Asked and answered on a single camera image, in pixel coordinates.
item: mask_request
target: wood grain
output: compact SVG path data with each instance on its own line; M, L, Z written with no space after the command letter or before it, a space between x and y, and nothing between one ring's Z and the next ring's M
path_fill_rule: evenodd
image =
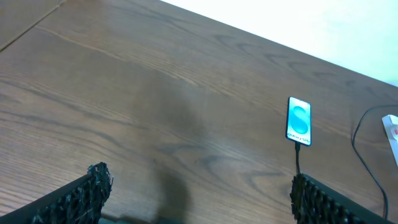
M350 136L396 87L163 2L69 0L0 54L0 213L105 161L105 215L294 223L289 96L313 106L302 172L382 214ZM388 113L367 117L357 148L398 222Z
M58 7L60 0L1 0L0 51Z

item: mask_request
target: black charging cable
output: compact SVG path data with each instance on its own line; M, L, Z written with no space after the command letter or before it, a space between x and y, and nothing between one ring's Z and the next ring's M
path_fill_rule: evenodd
M376 177L374 176L373 172L369 169L368 165L366 165L365 161L363 160L362 156L359 155L359 152L356 150L355 148L355 137L356 137L356 133L358 132L358 129L360 127L360 125L362 124L363 119L365 118L365 116L375 110L375 109L379 109L379 108L392 108L392 107L398 107L398 105L380 105L380 106L373 106L372 108L368 109L363 115L362 118L359 120L359 123L355 129L355 132L353 134L353 138L351 140L351 145L353 146L353 149L356 153L356 155L359 157L359 159L361 160L363 166L365 166L366 170L370 173L370 175L372 176L373 180L376 182L377 186L379 186L381 193L383 194L383 199L384 199L384 218L387 219L388 217L388 198L387 198L387 194L384 191L383 187L381 187L380 182L376 179Z
M294 148L296 149L296 170L297 174L300 174L300 162L299 162L299 152L300 152L300 143L295 142Z

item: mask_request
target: white wall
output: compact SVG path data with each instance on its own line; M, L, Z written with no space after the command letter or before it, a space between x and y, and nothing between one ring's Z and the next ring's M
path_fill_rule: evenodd
M164 0L398 86L398 0Z

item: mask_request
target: phone screen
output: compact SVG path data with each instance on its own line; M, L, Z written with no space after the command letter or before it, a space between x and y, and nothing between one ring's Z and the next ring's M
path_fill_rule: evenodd
M309 146L311 136L311 104L289 97L286 138Z

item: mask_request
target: teal phone screen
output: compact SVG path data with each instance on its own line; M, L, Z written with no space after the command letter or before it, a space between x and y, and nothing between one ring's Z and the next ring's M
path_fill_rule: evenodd
M286 137L304 145L311 145L311 104L289 98Z

